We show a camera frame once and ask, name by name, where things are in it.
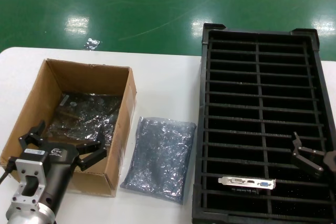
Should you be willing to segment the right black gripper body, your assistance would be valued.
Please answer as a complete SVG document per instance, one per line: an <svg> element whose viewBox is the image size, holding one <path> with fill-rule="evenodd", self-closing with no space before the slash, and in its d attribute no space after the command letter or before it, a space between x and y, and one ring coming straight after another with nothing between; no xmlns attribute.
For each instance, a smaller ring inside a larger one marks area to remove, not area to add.
<svg viewBox="0 0 336 224"><path fill-rule="evenodd" d="M330 151L327 152L323 158L324 166L331 173L335 173L336 171L335 157L336 151Z"/></svg>

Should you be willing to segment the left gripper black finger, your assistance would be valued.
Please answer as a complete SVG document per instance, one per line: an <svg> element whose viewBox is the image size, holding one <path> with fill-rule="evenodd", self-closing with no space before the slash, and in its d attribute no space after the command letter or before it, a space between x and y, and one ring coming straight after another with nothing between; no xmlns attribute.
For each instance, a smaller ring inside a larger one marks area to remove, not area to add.
<svg viewBox="0 0 336 224"><path fill-rule="evenodd" d="M50 144L45 137L42 137L43 131L46 127L44 120L41 120L38 125L30 128L28 133L19 137L19 143L22 148L22 152L29 148L29 145L38 147L39 150L50 151Z"/></svg>
<svg viewBox="0 0 336 224"><path fill-rule="evenodd" d="M105 136L103 133L103 127L99 127L96 141L78 144L76 145L76 149L79 153L79 156L88 154L88 156L84 158L79 157L77 160L77 165L81 171L85 171L102 159L106 158L107 148Z"/></svg>

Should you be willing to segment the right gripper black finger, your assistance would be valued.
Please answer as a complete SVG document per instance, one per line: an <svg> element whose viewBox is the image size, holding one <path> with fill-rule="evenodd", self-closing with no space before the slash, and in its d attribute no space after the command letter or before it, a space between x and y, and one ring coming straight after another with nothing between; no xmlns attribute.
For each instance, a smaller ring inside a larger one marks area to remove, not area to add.
<svg viewBox="0 0 336 224"><path fill-rule="evenodd" d="M297 166L302 171L308 173L309 175L320 178L322 175L322 167L312 162L311 160L303 157L297 152L293 152L291 157L291 162Z"/></svg>
<svg viewBox="0 0 336 224"><path fill-rule="evenodd" d="M318 150L314 150L314 149L302 146L301 139L299 135L297 134L297 132L294 132L292 135L292 143L293 143L292 154L294 156L299 156L301 153L308 153L311 156L320 156L320 157L325 156L325 152L323 151L318 151Z"/></svg>

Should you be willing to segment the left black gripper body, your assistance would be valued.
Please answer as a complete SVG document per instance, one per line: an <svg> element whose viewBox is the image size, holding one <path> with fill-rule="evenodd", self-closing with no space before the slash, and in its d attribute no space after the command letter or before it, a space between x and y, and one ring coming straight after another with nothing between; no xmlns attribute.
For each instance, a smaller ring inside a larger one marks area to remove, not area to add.
<svg viewBox="0 0 336 224"><path fill-rule="evenodd" d="M48 153L50 170L41 202L51 210L58 210L77 166L79 152L72 144L48 142L41 149Z"/></svg>

